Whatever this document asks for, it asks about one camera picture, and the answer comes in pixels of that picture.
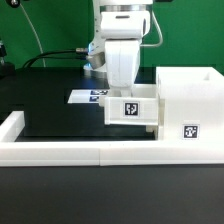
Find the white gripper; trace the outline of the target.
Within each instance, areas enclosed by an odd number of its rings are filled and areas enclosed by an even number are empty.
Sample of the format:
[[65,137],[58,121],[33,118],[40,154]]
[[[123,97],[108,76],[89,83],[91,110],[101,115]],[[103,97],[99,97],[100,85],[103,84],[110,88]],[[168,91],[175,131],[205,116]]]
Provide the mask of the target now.
[[138,40],[107,40],[105,59],[109,86],[116,97],[131,97],[140,64]]

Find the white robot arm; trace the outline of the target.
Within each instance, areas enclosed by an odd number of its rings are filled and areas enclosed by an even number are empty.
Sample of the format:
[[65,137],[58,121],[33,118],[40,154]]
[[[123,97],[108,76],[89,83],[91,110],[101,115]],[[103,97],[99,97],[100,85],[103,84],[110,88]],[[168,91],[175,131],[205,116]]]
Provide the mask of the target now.
[[92,0],[94,38],[87,60],[104,68],[111,96],[131,97],[141,47],[159,47],[163,36],[152,10],[154,0]]

